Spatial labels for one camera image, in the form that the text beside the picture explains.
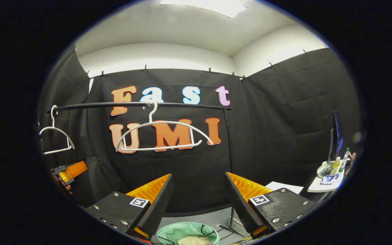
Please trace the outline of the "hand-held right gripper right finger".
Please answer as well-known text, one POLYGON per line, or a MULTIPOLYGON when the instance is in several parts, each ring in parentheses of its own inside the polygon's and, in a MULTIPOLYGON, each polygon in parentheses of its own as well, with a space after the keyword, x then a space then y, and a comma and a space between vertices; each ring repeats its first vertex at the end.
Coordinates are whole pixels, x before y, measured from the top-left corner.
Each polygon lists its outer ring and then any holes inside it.
POLYGON ((225 173, 225 191, 253 239, 291 226, 317 207, 316 202, 288 188, 272 190, 230 172, 225 173))

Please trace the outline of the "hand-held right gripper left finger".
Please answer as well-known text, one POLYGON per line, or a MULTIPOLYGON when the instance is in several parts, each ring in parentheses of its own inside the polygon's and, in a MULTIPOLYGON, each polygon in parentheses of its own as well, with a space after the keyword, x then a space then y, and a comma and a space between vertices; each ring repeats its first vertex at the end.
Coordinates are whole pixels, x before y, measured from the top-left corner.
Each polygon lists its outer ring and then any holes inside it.
POLYGON ((175 183, 171 173, 130 192, 114 191, 85 210, 118 233, 150 241, 168 206, 175 183))

